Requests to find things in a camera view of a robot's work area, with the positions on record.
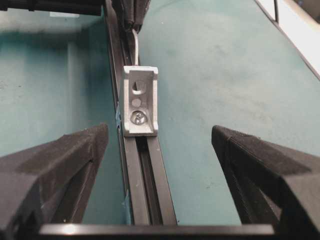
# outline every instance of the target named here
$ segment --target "green mat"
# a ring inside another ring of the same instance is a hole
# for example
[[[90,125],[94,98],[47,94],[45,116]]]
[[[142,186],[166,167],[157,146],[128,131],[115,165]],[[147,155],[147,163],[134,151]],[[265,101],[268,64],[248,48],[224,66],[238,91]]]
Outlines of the green mat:
[[[253,0],[153,0],[139,40],[179,224],[240,223],[214,125],[320,155],[320,82]]]
[[[0,11],[0,156],[107,123],[83,219],[124,224],[124,189],[103,17]]]

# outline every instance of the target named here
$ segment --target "screw head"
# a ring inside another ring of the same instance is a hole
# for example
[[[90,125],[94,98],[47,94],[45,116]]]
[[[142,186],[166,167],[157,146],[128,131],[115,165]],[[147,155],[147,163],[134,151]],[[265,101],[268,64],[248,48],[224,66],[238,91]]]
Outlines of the screw head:
[[[131,115],[131,122],[136,125],[142,125],[147,121],[147,116],[142,111],[134,111]]]

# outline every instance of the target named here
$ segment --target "metal bracket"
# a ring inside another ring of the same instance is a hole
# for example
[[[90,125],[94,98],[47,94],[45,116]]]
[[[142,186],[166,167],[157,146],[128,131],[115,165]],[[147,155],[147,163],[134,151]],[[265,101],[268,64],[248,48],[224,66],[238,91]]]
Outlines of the metal bracket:
[[[120,92],[122,129],[125,137],[158,134],[158,68],[138,66],[138,35],[135,38],[135,65],[123,67]]]

